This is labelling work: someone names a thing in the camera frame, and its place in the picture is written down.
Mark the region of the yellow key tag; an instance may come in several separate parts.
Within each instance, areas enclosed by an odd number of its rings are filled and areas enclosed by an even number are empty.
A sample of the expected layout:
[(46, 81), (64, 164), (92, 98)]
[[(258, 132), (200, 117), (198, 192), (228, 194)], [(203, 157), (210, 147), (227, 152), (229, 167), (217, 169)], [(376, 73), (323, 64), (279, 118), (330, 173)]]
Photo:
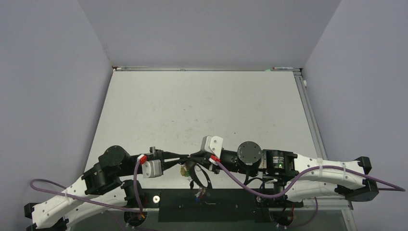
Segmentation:
[(181, 176), (187, 177), (187, 178), (190, 176), (190, 173), (189, 173), (188, 170), (187, 170), (186, 168), (184, 168), (184, 167), (181, 167), (181, 168), (180, 168), (180, 174), (181, 174)]

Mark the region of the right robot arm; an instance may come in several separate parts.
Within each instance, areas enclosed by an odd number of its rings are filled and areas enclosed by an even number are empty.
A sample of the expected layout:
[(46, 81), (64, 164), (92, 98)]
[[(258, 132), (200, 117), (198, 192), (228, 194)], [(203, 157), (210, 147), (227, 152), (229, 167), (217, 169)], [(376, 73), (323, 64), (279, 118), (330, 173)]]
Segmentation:
[(380, 189), (369, 176), (370, 159), (350, 162), (310, 158), (289, 151), (262, 149), (253, 141), (243, 142), (236, 151), (225, 150), (220, 137), (205, 137), (201, 150), (185, 162), (190, 177), (196, 166), (214, 173), (223, 171), (243, 189), (278, 206), (303, 199), (339, 195), (352, 202), (373, 200)]

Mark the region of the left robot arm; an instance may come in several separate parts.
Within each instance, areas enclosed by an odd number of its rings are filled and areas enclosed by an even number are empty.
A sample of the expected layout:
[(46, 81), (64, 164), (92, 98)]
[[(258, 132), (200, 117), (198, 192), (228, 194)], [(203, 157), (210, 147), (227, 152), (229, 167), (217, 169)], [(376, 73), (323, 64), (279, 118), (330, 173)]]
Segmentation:
[(188, 154), (176, 154), (150, 148), (147, 154), (130, 155), (118, 145), (109, 147), (98, 162), (61, 192), (36, 187), (36, 191), (53, 197), (42, 203), (25, 205), (25, 216), (31, 219), (29, 231), (65, 231), (76, 222), (109, 209), (116, 209), (144, 219), (148, 208), (159, 206), (159, 194), (142, 189), (138, 175), (159, 177), (177, 164), (190, 159)]

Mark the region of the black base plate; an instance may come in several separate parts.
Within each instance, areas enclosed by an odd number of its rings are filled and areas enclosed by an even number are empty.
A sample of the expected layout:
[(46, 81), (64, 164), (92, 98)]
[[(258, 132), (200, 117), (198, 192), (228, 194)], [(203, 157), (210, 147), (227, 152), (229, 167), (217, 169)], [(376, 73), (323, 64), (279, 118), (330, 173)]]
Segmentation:
[(142, 189), (143, 210), (151, 215), (158, 212), (158, 222), (269, 222), (272, 217), (287, 216), (292, 208), (302, 208), (302, 202), (265, 199), (244, 189), (214, 189), (197, 199), (197, 190)]

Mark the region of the right aluminium rail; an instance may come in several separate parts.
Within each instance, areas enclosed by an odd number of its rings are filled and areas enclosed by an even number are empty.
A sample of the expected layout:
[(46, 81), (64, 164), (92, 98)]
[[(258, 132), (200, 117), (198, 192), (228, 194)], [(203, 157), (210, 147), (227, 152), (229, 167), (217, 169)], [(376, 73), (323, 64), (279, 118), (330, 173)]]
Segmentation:
[(312, 136), (317, 156), (324, 160), (328, 160), (323, 140), (321, 138), (320, 130), (318, 128), (318, 124), (314, 116), (310, 100), (306, 91), (306, 82), (302, 76), (301, 69), (296, 69), (295, 71), (293, 71), (293, 75), (305, 111), (306, 119), (308, 122), (309, 130)]

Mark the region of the aluminium rail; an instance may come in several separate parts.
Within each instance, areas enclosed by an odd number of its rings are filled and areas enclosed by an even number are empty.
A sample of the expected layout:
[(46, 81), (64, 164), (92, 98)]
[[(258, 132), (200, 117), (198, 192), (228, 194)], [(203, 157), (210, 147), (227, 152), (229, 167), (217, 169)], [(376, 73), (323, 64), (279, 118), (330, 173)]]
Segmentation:
[(293, 75), (305, 111), (306, 119), (308, 122), (309, 130), (312, 136), (317, 156), (324, 160), (328, 160), (323, 140), (321, 138), (320, 130), (318, 128), (318, 124), (314, 116), (310, 100), (306, 91), (306, 82), (302, 76), (301, 69), (296, 69), (295, 71), (293, 71)]
[(165, 209), (191, 208), (197, 210), (205, 206), (214, 205), (217, 209), (234, 207), (249, 207), (250, 209), (284, 209), (302, 208), (312, 203), (318, 203), (324, 209), (352, 209), (352, 205), (344, 197), (334, 192), (318, 192), (316, 195), (296, 194), (289, 191), (284, 197), (266, 199), (253, 195), (244, 189), (215, 189), (206, 190), (199, 202), (195, 201), (198, 191), (189, 189), (144, 189), (139, 192), (140, 201), (145, 211), (159, 208)]
[(302, 68), (293, 67), (148, 67), (148, 66), (113, 66), (115, 71), (292, 71), (301, 72)]

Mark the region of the back aluminium rail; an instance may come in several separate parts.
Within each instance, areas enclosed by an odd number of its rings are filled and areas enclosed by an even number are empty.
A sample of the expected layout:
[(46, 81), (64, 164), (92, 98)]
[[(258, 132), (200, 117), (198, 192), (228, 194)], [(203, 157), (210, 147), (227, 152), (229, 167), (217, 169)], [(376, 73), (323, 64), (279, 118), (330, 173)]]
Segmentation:
[(148, 67), (148, 66), (113, 66), (115, 71), (292, 71), (301, 72), (302, 68), (293, 67)]

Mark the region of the front aluminium rail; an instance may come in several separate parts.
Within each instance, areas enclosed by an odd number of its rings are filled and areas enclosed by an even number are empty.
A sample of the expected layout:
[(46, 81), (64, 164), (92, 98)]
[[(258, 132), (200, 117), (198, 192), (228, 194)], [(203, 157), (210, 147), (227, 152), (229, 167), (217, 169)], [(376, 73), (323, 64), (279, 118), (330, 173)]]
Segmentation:
[(189, 189), (144, 189), (139, 192), (140, 201), (145, 211), (159, 208), (165, 209), (191, 208), (197, 210), (205, 206), (214, 205), (217, 209), (234, 207), (249, 207), (250, 209), (284, 209), (302, 208), (312, 203), (318, 203), (324, 209), (352, 209), (352, 205), (344, 197), (334, 192), (318, 192), (316, 195), (296, 194), (289, 191), (284, 197), (266, 199), (253, 195), (244, 189), (215, 189), (206, 190), (199, 202), (195, 201), (198, 191)]

